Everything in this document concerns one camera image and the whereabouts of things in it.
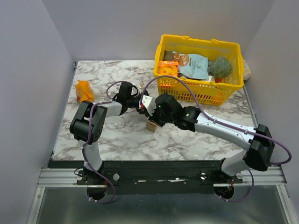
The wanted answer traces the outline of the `aluminium extrusion rail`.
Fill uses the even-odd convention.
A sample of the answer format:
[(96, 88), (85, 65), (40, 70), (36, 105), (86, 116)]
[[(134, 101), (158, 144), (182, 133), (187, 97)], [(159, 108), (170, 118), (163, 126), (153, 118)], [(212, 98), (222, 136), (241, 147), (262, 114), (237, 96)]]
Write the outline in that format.
[[(73, 168), (43, 168), (37, 186), (40, 188), (99, 187), (100, 185), (77, 184)], [(250, 171), (255, 186), (286, 185), (287, 181), (281, 167), (270, 167), (266, 172)]]

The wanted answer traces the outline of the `green round melon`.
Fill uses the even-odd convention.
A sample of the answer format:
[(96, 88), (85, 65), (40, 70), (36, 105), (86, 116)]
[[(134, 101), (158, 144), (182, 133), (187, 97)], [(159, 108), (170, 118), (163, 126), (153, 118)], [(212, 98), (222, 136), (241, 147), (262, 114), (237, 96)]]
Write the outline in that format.
[(210, 62), (208, 70), (215, 78), (226, 78), (232, 72), (232, 65), (228, 59), (218, 57)]

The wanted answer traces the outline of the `orange snack box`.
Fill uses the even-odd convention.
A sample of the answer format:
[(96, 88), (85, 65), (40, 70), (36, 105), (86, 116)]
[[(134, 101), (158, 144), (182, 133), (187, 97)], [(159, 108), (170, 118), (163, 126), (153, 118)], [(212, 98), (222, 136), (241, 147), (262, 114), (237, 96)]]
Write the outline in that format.
[(160, 75), (178, 76), (178, 62), (160, 61), (158, 65)]

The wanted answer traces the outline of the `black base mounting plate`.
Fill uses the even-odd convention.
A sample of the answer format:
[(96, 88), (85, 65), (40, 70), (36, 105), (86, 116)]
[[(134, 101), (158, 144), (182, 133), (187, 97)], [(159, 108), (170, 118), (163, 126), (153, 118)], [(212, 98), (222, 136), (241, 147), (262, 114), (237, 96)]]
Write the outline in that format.
[(234, 185), (271, 181), (274, 167), (246, 168), (235, 175), (225, 174), (222, 161), (104, 161), (97, 173), (82, 161), (50, 161), (51, 173), (73, 172), (74, 186), (86, 187), (95, 200), (105, 195), (217, 194), (230, 199)]

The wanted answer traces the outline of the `white bag behind basket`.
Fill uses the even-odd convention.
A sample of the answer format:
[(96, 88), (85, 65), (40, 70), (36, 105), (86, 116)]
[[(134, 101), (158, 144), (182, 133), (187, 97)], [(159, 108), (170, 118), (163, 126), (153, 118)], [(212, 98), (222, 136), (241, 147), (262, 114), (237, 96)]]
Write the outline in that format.
[(243, 80), (247, 81), (251, 77), (251, 70), (245, 60), (243, 60), (243, 66), (244, 66)]

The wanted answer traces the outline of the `orange snack bag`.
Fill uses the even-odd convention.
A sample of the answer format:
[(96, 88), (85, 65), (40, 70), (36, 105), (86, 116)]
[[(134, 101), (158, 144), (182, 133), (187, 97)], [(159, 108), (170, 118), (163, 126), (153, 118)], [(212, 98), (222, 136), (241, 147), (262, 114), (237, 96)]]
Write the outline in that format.
[(76, 89), (77, 101), (79, 103), (83, 101), (89, 101), (89, 102), (94, 101), (95, 98), (94, 92), (87, 81), (78, 80), (78, 83), (75, 85), (75, 89)]

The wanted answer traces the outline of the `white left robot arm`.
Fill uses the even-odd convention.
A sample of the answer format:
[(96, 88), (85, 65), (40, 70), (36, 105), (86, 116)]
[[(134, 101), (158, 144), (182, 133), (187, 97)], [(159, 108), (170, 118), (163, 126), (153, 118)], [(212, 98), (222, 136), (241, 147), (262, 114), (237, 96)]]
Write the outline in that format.
[(70, 133), (82, 147), (84, 167), (89, 170), (87, 178), (93, 184), (101, 183), (104, 177), (100, 170), (103, 161), (100, 157), (98, 140), (105, 119), (123, 115), (128, 109), (139, 107), (140, 89), (127, 81), (121, 81), (120, 84), (118, 93), (107, 102), (82, 101), (70, 125)]

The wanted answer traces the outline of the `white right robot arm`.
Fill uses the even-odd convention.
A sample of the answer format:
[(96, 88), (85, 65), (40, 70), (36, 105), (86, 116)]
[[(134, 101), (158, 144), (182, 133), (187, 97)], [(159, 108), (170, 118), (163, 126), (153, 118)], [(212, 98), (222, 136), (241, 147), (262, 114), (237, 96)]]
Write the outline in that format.
[(267, 171), (275, 144), (270, 140), (268, 127), (241, 126), (210, 114), (205, 115), (194, 106), (182, 107), (171, 95), (164, 93), (157, 98), (144, 96), (141, 104), (146, 108), (149, 121), (159, 127), (173, 124), (181, 130), (206, 133), (229, 141), (242, 151), (221, 161), (215, 178), (221, 183), (246, 170)]

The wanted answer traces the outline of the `light blue snack pouch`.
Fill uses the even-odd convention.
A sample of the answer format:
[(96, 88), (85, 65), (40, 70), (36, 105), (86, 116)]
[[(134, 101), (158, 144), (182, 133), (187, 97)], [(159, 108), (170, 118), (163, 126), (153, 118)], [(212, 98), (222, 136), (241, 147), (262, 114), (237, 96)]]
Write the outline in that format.
[(208, 80), (208, 58), (197, 54), (179, 54), (179, 72), (196, 80)]

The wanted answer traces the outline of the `brown cardboard express box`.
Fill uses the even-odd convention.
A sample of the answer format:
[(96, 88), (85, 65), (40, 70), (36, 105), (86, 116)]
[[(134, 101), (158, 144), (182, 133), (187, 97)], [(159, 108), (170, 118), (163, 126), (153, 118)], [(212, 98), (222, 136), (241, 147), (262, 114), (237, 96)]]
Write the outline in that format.
[(151, 122), (149, 120), (147, 120), (146, 122), (146, 129), (152, 133), (154, 133), (157, 129), (158, 125), (155, 124), (154, 122)]

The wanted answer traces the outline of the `yellow plastic shopping basket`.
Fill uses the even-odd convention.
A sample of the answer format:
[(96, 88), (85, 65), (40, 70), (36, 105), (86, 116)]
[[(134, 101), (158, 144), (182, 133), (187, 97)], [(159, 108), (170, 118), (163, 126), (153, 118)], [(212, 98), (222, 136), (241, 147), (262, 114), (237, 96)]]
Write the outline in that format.
[[(231, 68), (220, 82), (210, 73), (210, 64), (215, 60), (223, 60)], [(220, 106), (243, 87), (243, 72), (241, 47), (235, 42), (162, 35), (155, 54), (158, 92), (178, 100), (193, 101), (189, 87), (200, 103)]]

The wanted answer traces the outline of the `dark brown packet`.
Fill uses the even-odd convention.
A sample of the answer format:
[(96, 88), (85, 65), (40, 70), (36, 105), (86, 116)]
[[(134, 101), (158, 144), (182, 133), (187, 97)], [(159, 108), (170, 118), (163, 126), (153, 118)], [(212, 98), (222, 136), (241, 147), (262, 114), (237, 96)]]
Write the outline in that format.
[(163, 61), (172, 61), (173, 60), (173, 51), (164, 51)]

